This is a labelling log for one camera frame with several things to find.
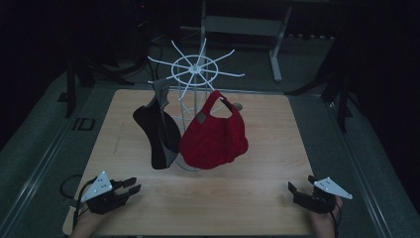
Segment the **person's left hand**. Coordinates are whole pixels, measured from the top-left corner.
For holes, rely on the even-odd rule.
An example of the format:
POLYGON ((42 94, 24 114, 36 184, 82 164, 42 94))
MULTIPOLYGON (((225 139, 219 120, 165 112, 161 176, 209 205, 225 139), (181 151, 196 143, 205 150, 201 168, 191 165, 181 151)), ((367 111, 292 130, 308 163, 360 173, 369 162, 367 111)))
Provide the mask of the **person's left hand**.
POLYGON ((77 223, 70 234, 70 238, 91 238, 101 223, 110 216, 111 212, 97 214, 86 209, 79 215, 77 223))

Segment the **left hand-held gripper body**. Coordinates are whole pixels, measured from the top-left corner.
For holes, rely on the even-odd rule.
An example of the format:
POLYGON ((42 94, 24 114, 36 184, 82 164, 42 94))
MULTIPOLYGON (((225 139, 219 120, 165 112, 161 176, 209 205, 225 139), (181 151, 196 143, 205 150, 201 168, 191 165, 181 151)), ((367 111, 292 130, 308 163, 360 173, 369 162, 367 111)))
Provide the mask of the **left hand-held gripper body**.
POLYGON ((97 214, 105 214, 126 204, 128 199, 121 197, 115 192, 106 172, 101 172, 91 183, 90 188, 81 198, 89 210, 97 214))

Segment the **white desk frame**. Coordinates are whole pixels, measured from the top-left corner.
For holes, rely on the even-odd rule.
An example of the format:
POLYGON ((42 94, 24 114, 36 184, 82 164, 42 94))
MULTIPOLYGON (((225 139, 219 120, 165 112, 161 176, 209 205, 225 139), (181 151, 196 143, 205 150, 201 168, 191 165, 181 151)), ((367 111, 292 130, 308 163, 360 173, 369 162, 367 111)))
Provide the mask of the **white desk frame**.
POLYGON ((200 48, 206 49, 207 33, 223 33, 273 37, 275 45, 268 51, 269 62, 275 82, 282 81, 278 54, 285 37, 285 30, 291 16, 292 7, 286 6, 281 20, 253 19, 230 16, 209 15, 207 5, 209 0, 200 0, 200 48))

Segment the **black cap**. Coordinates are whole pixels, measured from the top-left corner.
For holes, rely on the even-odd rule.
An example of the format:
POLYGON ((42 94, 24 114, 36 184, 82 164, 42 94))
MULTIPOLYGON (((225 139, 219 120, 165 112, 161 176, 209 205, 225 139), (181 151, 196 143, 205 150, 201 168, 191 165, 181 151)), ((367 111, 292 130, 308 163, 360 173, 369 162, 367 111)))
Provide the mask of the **black cap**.
POLYGON ((150 142, 152 167, 155 170, 164 170, 170 167, 179 154, 178 144, 181 135, 174 119, 164 111, 169 104, 167 80, 155 80, 153 89, 155 95, 152 100, 147 105, 139 107, 133 113, 133 118, 150 142))

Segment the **white wire hat rack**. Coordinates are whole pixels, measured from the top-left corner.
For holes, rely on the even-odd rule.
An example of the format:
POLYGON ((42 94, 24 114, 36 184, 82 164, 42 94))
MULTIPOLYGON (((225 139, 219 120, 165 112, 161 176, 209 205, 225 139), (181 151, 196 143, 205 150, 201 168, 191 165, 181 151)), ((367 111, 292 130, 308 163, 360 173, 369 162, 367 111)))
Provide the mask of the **white wire hat rack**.
MULTIPOLYGON (((199 84, 195 78, 199 76, 201 83, 207 86, 212 85, 212 81, 222 73, 218 69, 214 59, 205 57, 202 53, 198 55, 183 55, 171 65, 171 77, 176 79, 184 88, 197 87, 199 84)), ((215 117, 228 118, 231 112, 220 101, 217 100, 211 109, 211 114, 215 117)))

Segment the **black floor bracket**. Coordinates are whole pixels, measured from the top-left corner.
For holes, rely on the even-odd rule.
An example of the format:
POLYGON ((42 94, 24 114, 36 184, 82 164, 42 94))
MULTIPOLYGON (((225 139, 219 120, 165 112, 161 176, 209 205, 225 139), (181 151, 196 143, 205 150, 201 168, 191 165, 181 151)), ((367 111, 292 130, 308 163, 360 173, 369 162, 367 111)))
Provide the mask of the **black floor bracket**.
POLYGON ((78 117, 72 126, 72 130, 73 131, 92 131, 94 129, 95 124, 96 124, 95 119, 78 117))

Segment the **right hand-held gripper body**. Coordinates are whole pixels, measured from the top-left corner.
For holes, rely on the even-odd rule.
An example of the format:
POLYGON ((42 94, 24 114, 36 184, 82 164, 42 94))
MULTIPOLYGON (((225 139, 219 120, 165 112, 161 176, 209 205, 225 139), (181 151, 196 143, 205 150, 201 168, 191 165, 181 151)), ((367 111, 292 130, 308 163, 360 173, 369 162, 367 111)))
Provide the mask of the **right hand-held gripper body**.
POLYGON ((313 212, 323 214, 334 210, 336 196, 346 199, 353 198, 349 192, 329 177, 317 179, 315 185, 317 189, 313 190, 311 195, 304 193, 304 198, 299 200, 293 199, 293 202, 313 212))

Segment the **person's right hand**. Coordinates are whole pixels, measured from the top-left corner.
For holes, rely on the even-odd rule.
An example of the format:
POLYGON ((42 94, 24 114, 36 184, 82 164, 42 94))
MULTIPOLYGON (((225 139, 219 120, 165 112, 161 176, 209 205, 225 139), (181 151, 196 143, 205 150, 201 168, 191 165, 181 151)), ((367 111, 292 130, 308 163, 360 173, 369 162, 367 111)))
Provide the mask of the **person's right hand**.
POLYGON ((312 230, 316 238, 338 238, 338 227, 342 217, 343 200, 335 197, 335 207, 330 213, 309 213, 312 230))

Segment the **black tripod stand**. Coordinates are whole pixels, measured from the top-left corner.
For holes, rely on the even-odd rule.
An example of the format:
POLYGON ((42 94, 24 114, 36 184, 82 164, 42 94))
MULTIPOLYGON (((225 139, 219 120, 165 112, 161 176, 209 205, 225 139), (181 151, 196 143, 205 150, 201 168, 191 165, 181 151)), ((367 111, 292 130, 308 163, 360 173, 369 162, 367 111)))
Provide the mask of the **black tripod stand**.
POLYGON ((66 53, 66 92, 59 97, 60 102, 66 103, 65 117, 69 118, 76 106, 76 77, 83 72, 90 72, 91 70, 99 71, 111 80, 122 85, 133 85, 126 79, 120 77, 116 72, 111 71, 105 66, 94 62, 92 59, 74 53, 66 53))
POLYGON ((336 97, 339 97, 337 123, 343 133, 347 132, 346 118, 352 116, 348 108, 348 101, 354 101, 349 95, 351 79, 347 66, 347 44, 348 42, 342 34, 336 37, 315 78, 297 89, 285 92, 285 95, 297 96, 326 83, 327 86, 321 94, 321 99, 325 103, 333 103, 336 97))

